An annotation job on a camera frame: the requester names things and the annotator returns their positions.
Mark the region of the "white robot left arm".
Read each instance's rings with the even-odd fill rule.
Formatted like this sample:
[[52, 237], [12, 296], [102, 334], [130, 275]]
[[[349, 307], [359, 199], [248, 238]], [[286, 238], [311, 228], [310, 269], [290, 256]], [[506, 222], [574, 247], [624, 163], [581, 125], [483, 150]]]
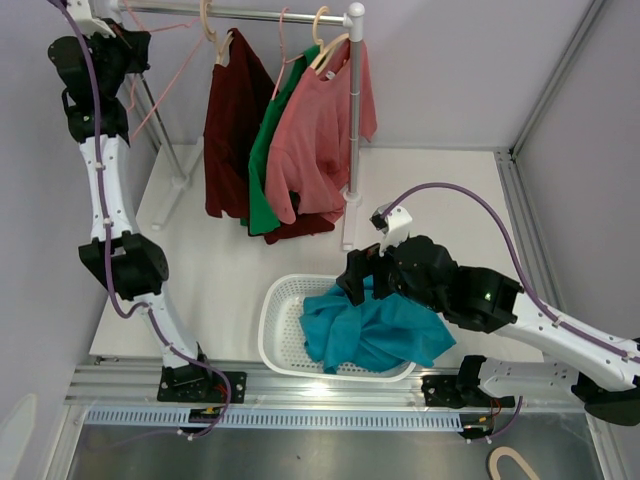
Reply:
[[149, 34], [127, 30], [65, 36], [48, 57], [65, 85], [63, 108], [90, 186], [91, 239], [79, 246], [80, 260], [121, 318], [139, 316], [153, 332], [163, 361], [158, 400], [204, 402], [213, 397], [215, 376], [170, 301], [168, 261], [141, 233], [126, 179], [129, 125], [118, 91], [128, 74], [146, 68], [149, 43]]

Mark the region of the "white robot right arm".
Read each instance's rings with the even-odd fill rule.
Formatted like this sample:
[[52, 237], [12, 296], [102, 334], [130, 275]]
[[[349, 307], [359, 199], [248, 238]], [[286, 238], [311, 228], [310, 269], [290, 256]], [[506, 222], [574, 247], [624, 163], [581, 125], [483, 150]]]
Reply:
[[617, 337], [527, 294], [489, 268], [458, 265], [426, 236], [388, 248], [374, 244], [347, 256], [336, 283], [354, 305], [399, 294], [461, 329], [496, 334], [549, 355], [547, 363], [464, 358], [455, 392], [466, 404], [488, 397], [543, 396], [580, 400], [590, 415], [619, 426], [639, 423], [639, 343]]

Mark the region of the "teal t shirt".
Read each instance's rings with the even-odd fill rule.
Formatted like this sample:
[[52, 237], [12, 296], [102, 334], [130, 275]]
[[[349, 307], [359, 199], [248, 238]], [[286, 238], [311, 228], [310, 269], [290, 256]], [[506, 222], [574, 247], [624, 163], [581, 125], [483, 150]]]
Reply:
[[299, 324], [309, 358], [327, 374], [347, 363], [374, 373], [405, 362], [431, 367], [456, 345], [438, 314], [398, 294], [373, 297], [373, 280], [365, 279], [365, 300], [355, 306], [335, 285], [303, 301]]

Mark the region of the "dark red t shirt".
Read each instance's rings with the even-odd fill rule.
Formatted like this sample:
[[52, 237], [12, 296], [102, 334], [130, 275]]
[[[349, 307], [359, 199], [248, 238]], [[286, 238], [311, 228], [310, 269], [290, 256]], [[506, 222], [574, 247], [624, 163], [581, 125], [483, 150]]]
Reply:
[[[203, 134], [205, 210], [215, 218], [227, 215], [248, 229], [248, 161], [274, 81], [241, 32], [229, 31], [233, 41], [228, 64], [213, 68]], [[334, 224], [319, 214], [299, 214], [294, 223], [280, 223], [257, 236], [272, 245], [333, 230]]]

